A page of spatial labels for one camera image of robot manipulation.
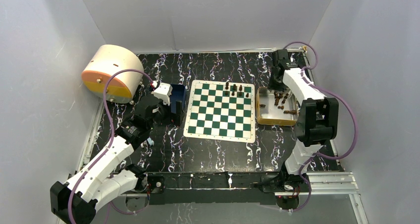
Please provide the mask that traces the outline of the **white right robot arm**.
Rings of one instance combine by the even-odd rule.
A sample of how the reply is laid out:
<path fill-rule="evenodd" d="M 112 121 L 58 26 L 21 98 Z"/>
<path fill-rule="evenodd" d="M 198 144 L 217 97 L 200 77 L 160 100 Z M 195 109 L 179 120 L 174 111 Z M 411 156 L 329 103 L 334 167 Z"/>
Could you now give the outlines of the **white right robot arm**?
<path fill-rule="evenodd" d="M 314 87 L 305 71 L 290 60 L 287 49 L 273 52 L 272 63 L 268 87 L 277 93 L 288 90 L 300 105 L 294 149 L 278 176 L 270 179 L 280 189 L 292 191 L 307 180 L 308 163 L 316 152 L 336 137 L 339 103 Z"/>

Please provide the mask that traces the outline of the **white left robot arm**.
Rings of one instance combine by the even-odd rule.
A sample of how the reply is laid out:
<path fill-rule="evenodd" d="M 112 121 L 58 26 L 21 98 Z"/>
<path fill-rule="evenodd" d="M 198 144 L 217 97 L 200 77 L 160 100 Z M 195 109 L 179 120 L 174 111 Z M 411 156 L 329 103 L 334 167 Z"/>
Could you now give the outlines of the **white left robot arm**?
<path fill-rule="evenodd" d="M 83 170 L 65 183 L 50 188 L 51 212 L 67 224 L 89 224 L 97 211 L 120 194 L 148 189 L 145 171 L 129 165 L 113 178 L 112 171 L 149 137 L 155 125 L 180 126 L 185 110 L 185 92 L 169 95 L 169 104 L 156 93 L 143 96 L 131 117 L 113 131 L 108 144 Z"/>

